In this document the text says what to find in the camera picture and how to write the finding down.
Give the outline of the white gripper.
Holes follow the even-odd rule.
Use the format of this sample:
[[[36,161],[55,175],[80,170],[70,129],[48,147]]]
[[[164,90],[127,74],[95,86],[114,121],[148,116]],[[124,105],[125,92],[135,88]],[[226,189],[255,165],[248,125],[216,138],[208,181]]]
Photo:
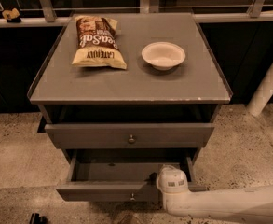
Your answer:
[[[189,191],[184,171],[172,165],[163,165],[157,174],[157,189],[162,193],[182,193]]]

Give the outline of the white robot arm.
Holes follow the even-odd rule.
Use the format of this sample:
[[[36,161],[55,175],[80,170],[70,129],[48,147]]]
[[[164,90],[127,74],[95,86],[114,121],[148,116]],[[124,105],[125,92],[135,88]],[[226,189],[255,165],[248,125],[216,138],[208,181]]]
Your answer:
[[[193,192],[185,172],[171,165],[162,166],[156,185],[172,216],[273,224],[273,186]]]

